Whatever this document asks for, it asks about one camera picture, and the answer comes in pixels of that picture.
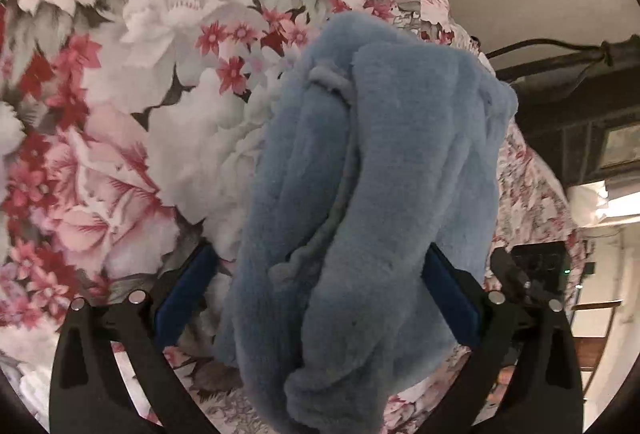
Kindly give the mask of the blue fleece zip jacket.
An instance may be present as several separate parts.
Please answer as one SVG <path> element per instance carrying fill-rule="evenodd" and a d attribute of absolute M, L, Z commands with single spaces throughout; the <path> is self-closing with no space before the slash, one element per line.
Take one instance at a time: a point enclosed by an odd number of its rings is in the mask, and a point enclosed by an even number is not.
<path fill-rule="evenodd" d="M 378 432 L 387 399 L 451 353 L 425 255 L 483 277 L 516 109 L 472 53 L 367 14 L 335 15 L 306 47 L 268 125 L 214 344 L 274 430 Z"/>

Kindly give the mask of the dark wooden cabinet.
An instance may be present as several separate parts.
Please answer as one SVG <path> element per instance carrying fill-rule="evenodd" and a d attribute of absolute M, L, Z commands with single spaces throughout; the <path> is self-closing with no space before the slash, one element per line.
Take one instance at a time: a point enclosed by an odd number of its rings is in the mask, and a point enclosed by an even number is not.
<path fill-rule="evenodd" d="M 608 135 L 639 123 L 639 64 L 578 65 L 518 78 L 516 125 L 565 187 L 639 167 L 605 160 Z"/>

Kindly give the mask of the floral bed sheet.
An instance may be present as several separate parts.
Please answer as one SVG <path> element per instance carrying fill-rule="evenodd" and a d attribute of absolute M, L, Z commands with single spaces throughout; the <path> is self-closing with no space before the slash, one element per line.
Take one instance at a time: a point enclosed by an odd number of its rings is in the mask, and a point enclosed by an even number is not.
<path fill-rule="evenodd" d="M 1 0 L 1 371 L 25 430 L 53 433 L 70 304 L 151 290 L 206 240 L 217 272 L 165 358 L 213 433 L 280 433 L 214 344 L 284 77 L 344 12 L 470 52 L 496 77 L 448 0 Z M 572 302 L 584 254 L 558 182 L 514 117 L 497 187 L 485 272 L 472 276 L 498 290 L 496 249 L 562 241 Z M 387 399 L 375 433 L 423 433 L 471 354 L 454 341 L 433 373 Z"/>

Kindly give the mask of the black metal bed frame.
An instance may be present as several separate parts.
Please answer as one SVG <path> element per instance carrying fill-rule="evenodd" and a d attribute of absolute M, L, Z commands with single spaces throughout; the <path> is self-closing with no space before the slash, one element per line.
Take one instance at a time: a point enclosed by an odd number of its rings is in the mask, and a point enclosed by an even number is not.
<path fill-rule="evenodd" d="M 488 60 L 533 46 L 554 46 L 568 54 L 543 58 L 542 60 L 509 66 L 496 71 L 497 77 L 506 82 L 520 78 L 559 72 L 563 69 L 585 66 L 585 72 L 594 67 L 614 68 L 625 63 L 639 63 L 639 36 L 631 35 L 620 42 L 602 41 L 600 44 L 576 44 L 550 38 L 533 38 L 503 46 L 486 54 Z"/>

